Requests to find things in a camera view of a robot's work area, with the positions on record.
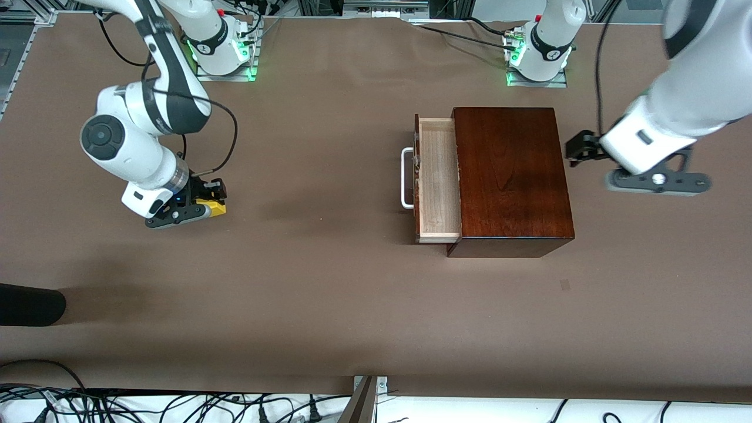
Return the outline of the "black cylindrical object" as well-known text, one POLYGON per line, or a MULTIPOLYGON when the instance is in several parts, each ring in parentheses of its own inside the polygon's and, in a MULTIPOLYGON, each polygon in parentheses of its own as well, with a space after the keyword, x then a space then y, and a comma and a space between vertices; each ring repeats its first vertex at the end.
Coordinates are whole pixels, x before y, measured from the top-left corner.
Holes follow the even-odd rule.
POLYGON ((62 318, 66 306, 60 291, 0 283, 0 326, 48 327, 62 318))

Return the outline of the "wooden drawer with white handle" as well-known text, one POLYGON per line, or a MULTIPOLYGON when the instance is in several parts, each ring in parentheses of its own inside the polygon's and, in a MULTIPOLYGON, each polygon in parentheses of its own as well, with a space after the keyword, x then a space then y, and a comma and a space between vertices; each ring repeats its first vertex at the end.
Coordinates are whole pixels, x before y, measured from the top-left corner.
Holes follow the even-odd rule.
POLYGON ((416 115, 413 145, 399 158, 400 202, 413 212, 416 243, 456 243, 461 208, 454 119, 416 115))

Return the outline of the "dark wooden drawer cabinet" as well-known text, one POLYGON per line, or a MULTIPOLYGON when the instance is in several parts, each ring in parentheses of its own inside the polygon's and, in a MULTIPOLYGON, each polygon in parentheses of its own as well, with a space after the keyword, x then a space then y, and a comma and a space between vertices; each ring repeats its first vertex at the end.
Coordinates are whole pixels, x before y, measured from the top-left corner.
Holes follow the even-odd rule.
POLYGON ((450 258, 540 258, 575 239, 553 108, 458 107, 460 234, 450 258))

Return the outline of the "aluminium table corner bracket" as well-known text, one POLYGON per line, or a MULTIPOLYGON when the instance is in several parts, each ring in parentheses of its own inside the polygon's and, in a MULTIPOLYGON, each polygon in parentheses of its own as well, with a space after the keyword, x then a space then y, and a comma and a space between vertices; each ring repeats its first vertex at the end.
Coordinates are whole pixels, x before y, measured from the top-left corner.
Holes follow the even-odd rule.
POLYGON ((0 24, 47 25, 67 0, 0 0, 0 24))

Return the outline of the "aluminium profile post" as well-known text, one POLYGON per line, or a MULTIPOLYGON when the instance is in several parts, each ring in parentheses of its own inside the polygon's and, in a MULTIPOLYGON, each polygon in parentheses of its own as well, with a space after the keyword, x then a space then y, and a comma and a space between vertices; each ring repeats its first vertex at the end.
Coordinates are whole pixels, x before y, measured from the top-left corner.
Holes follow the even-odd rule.
POLYGON ((354 394, 337 423, 376 423, 378 401, 389 395, 388 378, 360 375, 354 382, 354 394))

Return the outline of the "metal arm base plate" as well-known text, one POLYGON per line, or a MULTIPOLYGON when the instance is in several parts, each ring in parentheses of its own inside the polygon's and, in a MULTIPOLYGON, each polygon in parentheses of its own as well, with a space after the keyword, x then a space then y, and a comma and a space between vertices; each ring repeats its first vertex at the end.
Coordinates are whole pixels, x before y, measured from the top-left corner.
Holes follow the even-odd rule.
POLYGON ((556 88, 566 89, 566 72, 562 69, 551 80, 546 81, 534 81, 525 78, 518 69, 513 67, 507 67, 506 69, 506 85, 518 86, 519 88, 556 88))
POLYGON ((260 46, 256 38, 227 38, 209 53, 206 46, 189 41, 197 64, 196 75, 201 81, 250 82, 256 80, 260 46))

